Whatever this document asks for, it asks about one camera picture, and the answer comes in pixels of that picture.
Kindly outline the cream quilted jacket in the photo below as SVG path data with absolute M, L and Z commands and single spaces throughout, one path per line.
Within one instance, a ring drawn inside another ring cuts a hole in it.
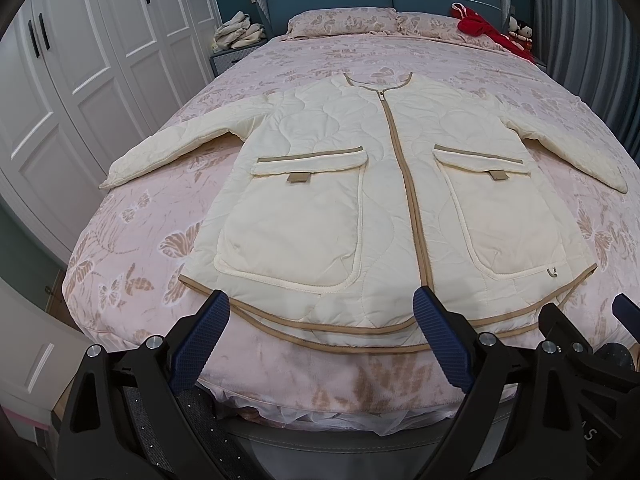
M 574 136 L 418 75 L 387 88 L 337 75 L 230 103 L 139 143 L 104 188 L 227 133 L 242 148 L 182 281 L 323 351 L 424 349 L 412 304 L 421 287 L 479 330 L 525 333 L 596 270 L 527 141 L 628 190 L 614 162 Z

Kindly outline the pile of cream clothes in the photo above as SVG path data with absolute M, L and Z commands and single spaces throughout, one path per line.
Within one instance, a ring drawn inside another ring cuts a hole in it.
M 238 11 L 231 20 L 222 23 L 216 29 L 212 40 L 212 50 L 214 52 L 238 50 L 254 46 L 265 38 L 264 26 L 253 23 L 248 14 Z

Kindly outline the white drawer cabinet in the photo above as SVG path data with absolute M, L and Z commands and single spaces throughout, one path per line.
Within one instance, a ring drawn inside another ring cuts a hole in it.
M 1 411 L 17 434 L 36 442 L 90 340 L 52 318 L 9 284 L 0 288 Z

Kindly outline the grey blue curtain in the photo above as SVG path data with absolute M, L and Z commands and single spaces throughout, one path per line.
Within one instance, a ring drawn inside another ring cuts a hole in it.
M 548 74 L 639 159 L 639 34 L 616 0 L 535 0 L 535 48 Z

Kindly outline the small plush dolls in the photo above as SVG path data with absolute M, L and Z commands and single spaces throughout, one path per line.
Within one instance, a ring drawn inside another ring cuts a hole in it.
M 513 14 L 510 14 L 506 26 L 508 26 L 508 35 L 514 42 L 523 49 L 529 51 L 533 49 L 533 29 L 529 24 L 518 20 Z

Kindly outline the red garment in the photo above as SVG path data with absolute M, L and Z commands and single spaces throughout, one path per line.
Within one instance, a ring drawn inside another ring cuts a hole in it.
M 506 24 L 503 26 L 504 31 L 499 32 L 494 25 L 491 25 L 480 14 L 467 6 L 464 6 L 460 2 L 454 2 L 450 6 L 450 15 L 459 20 L 458 29 L 465 34 L 474 37 L 486 35 L 497 44 L 500 44 L 500 46 L 503 46 L 506 50 L 520 58 L 525 58 L 529 62 L 535 61 L 532 50 L 529 51 L 523 49 L 510 38 L 508 35 L 508 26 L 506 26 Z

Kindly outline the right pink floral pillow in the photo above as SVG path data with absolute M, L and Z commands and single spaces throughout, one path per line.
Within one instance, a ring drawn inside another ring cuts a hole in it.
M 477 37 L 458 29 L 459 20 L 451 16 L 422 12 L 400 12 L 397 14 L 398 32 L 405 36 L 436 39 L 452 44 L 468 44 L 486 50 L 506 49 L 486 35 Z

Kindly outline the pink floral pillow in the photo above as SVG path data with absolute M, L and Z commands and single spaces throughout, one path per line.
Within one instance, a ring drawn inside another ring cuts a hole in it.
M 286 36 L 310 39 L 343 35 L 388 35 L 398 32 L 393 8 L 335 8 L 309 10 L 288 21 Z
M 405 36 L 436 39 L 452 44 L 468 44 L 486 50 L 506 49 L 486 35 L 477 37 L 458 29 L 459 20 L 451 16 L 422 12 L 400 12 L 397 14 L 398 32 Z

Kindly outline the white wardrobe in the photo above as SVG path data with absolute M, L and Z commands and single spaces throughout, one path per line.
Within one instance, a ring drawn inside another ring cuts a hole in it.
M 216 0 L 25 0 L 1 40 L 1 195 L 70 258 L 108 168 L 212 81 Z

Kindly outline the grey bedside table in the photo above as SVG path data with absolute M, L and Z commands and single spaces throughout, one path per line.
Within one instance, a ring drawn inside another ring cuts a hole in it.
M 259 49 L 266 43 L 266 40 L 258 41 L 256 44 L 252 44 L 247 47 L 240 47 L 239 49 L 229 49 L 214 53 L 209 58 L 209 64 L 212 68 L 214 77 L 220 76 L 223 72 L 231 68 L 236 63 L 242 61 L 247 55 L 250 55 L 253 51 Z

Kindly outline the left pink floral pillow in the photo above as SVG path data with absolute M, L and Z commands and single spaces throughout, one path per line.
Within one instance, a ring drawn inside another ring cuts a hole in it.
M 335 8 L 309 10 L 288 21 L 286 36 L 310 39 L 343 35 L 388 35 L 398 32 L 393 8 Z

